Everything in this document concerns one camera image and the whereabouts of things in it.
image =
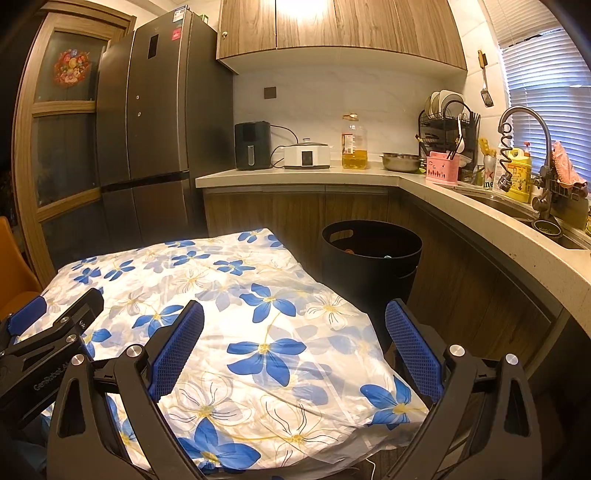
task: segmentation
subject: bed sheet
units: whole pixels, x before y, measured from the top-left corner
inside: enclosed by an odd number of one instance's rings
[[[407,445],[427,414],[384,361],[369,317],[314,281],[267,229],[67,265],[21,339],[89,287],[105,299],[85,334],[95,359],[145,344],[189,300],[203,305],[203,333],[158,406],[205,474],[322,478]],[[121,399],[109,403],[131,459],[149,468]]]

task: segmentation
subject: window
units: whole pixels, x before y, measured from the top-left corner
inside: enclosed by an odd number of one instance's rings
[[[539,0],[485,0],[502,49],[511,105],[548,124],[577,172],[591,182],[591,72],[569,35]],[[524,113],[512,116],[514,146],[531,143],[533,170],[546,156],[544,132]]]

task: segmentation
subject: white countertop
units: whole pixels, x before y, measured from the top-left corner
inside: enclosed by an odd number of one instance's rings
[[[196,179],[198,188],[328,184],[399,187],[461,222],[512,258],[540,282],[591,336],[591,251],[568,250],[527,225],[428,181],[422,175],[331,166],[325,170],[229,170]]]

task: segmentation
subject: pink towel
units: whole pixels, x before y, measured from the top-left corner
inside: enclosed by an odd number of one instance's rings
[[[566,150],[558,141],[554,142],[552,157],[558,174],[558,183],[566,188],[572,187],[575,183],[580,184],[581,188],[587,185],[587,181],[574,169]]]

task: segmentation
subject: decorative sticker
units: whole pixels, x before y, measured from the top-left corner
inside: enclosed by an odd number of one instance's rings
[[[75,48],[60,53],[53,67],[54,81],[65,88],[78,85],[90,73],[88,57],[87,51],[78,51]]]
[[[184,13],[185,13],[186,9],[187,9],[187,6],[185,5],[184,7],[177,8],[174,11],[173,23],[178,22],[179,20],[182,20],[184,18]]]

